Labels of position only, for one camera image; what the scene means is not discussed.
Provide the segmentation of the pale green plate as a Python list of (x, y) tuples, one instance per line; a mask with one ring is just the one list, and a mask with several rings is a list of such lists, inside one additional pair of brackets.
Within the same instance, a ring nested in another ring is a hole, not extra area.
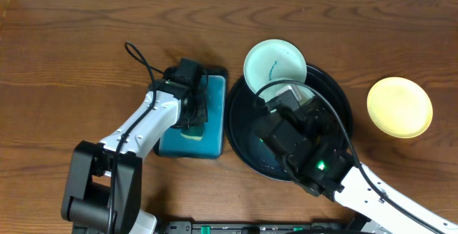
[(243, 65), (245, 82), (253, 93), (278, 80), (305, 82), (306, 75), (306, 60), (300, 50), (280, 39), (256, 44), (248, 52)]
[(268, 111), (287, 108), (292, 111), (299, 109), (311, 100), (315, 94), (308, 88), (296, 84), (277, 84), (262, 92)]

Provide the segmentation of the green yellow sponge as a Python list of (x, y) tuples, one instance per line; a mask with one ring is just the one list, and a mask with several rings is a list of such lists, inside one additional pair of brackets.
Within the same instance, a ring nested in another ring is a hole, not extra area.
[(201, 141), (204, 135), (204, 126), (196, 125), (181, 130), (180, 135), (189, 140)]

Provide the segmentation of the yellow plate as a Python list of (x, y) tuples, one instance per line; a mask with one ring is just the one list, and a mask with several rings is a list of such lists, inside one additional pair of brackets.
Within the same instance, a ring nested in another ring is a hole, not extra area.
[(403, 77), (375, 83), (366, 98), (371, 121), (386, 134), (408, 139), (424, 133), (432, 123), (433, 106), (428, 94)]

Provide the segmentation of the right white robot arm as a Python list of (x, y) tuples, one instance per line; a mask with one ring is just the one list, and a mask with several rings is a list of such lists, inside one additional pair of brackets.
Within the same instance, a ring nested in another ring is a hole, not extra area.
[(307, 193), (361, 213), (390, 233), (457, 232), (457, 224), (401, 194), (359, 160), (326, 99), (300, 103), (292, 94), (282, 94), (255, 105), (268, 110), (256, 121), (255, 133)]

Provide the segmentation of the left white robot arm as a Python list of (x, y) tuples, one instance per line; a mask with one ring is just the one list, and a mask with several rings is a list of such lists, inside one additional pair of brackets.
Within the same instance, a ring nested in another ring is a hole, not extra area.
[(64, 220), (100, 233), (153, 233), (157, 218), (141, 210), (142, 164), (166, 130), (190, 125), (207, 89), (161, 80), (139, 108), (98, 143), (72, 153), (62, 201)]

